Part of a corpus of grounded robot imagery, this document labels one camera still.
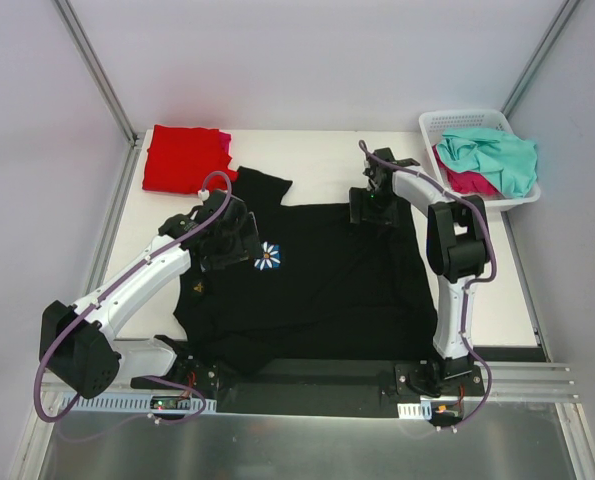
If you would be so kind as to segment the black daisy t-shirt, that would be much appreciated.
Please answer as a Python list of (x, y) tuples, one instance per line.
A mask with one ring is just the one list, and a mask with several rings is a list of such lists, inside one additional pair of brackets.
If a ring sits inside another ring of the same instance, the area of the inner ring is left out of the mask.
[(265, 255), (181, 277), (174, 316), (193, 354), (243, 375), (275, 359), (427, 358), (437, 314), (409, 203), (397, 227), (355, 225), (343, 203), (284, 205), (290, 188), (239, 169)]

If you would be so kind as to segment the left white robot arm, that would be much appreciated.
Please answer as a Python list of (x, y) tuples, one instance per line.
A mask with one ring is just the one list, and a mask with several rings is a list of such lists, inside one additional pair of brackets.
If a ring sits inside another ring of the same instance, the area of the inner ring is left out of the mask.
[(262, 254), (256, 219), (243, 200), (222, 190), (202, 195), (188, 214), (168, 218), (150, 243), (105, 284), (42, 314), (38, 372), (51, 372), (80, 397), (91, 399), (116, 380), (154, 376), (181, 387), (187, 363), (164, 338), (120, 341), (126, 323), (172, 280), (254, 260)]

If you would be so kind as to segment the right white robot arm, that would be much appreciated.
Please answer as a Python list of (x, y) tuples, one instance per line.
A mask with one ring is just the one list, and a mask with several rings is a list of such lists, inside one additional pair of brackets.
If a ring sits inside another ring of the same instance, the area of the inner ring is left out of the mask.
[(365, 188), (351, 188), (350, 220), (401, 227), (408, 202), (427, 220), (426, 257), (438, 278), (434, 356), (406, 376), (406, 385), (430, 397), (458, 388), (474, 370), (471, 326), (476, 286), (490, 257), (486, 209), (477, 195), (459, 196), (428, 176), (413, 159), (396, 160), (390, 149), (365, 151)]

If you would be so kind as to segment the magenta t-shirt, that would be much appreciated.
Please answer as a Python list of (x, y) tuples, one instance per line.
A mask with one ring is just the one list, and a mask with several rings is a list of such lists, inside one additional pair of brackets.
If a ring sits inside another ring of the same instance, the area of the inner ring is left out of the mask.
[(479, 173), (458, 173), (452, 170), (447, 170), (446, 176), (451, 188), (455, 192), (461, 194), (483, 194), (487, 196), (494, 196), (498, 194), (497, 189)]

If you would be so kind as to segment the folded red t-shirt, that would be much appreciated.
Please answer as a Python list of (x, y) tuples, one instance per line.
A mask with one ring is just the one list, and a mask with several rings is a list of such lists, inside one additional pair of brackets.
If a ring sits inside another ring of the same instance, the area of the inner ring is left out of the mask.
[(219, 131), (155, 125), (142, 188), (157, 193), (194, 195), (214, 171), (223, 172), (234, 183), (238, 173), (229, 168), (232, 157), (222, 150)]

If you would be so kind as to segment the folded pink t-shirt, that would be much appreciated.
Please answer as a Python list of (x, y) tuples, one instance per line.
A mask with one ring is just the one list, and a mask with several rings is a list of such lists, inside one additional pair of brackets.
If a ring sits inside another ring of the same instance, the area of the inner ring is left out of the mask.
[(229, 133), (219, 131), (219, 141), (222, 150), (226, 154), (230, 154), (230, 144), (232, 141), (232, 136)]

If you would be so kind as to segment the teal t-shirt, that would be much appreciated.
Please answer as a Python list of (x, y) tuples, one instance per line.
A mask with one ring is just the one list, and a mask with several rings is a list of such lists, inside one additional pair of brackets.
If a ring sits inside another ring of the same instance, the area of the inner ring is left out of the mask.
[(535, 143), (502, 130), (447, 129), (432, 150), (445, 172), (479, 173), (507, 199), (526, 197), (537, 180)]

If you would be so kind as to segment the left aluminium frame post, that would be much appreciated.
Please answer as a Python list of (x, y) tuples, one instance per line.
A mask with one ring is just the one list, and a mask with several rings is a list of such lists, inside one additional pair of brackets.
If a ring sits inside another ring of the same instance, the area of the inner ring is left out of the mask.
[(52, 0), (51, 3), (65, 25), (76, 50), (122, 136), (129, 145), (134, 145), (137, 142), (138, 134), (129, 120), (75, 8), (68, 0)]

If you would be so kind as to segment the aluminium frame post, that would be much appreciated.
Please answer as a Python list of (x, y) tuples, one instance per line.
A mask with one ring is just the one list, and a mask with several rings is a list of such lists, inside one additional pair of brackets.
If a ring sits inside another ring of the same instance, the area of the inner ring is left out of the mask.
[(510, 118), (516, 111), (524, 96), (528, 93), (540, 69), (548, 56), (572, 21), (582, 0), (565, 0), (558, 7), (555, 15), (548, 24), (544, 34), (537, 43), (518, 79), (514, 83), (508, 97), (502, 105), (501, 112)]
[(137, 142), (138, 134), (129, 120), (75, 8), (68, 0), (52, 0), (51, 3), (65, 25), (76, 50), (122, 136), (129, 145), (134, 145)]

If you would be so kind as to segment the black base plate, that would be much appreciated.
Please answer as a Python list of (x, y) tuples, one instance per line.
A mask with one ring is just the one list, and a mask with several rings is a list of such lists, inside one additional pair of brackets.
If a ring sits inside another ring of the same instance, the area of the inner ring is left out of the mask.
[(401, 404), (454, 398), (450, 419), (462, 417), (466, 396), (484, 393), (471, 356), (443, 360), (326, 359), (280, 355), (261, 342), (236, 336), (202, 348), (179, 344), (161, 375), (130, 375), (135, 389), (193, 387), (216, 401), (219, 412), (289, 416), (393, 418)]

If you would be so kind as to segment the right aluminium frame post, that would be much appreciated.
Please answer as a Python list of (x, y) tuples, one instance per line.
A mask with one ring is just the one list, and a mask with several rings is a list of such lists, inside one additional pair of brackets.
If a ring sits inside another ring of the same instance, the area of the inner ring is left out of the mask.
[(518, 79), (514, 83), (508, 97), (502, 105), (501, 112), (510, 118), (516, 111), (524, 96), (528, 93), (540, 69), (548, 56), (572, 21), (582, 0), (565, 0), (558, 7), (555, 15), (548, 24), (544, 34), (537, 43)]

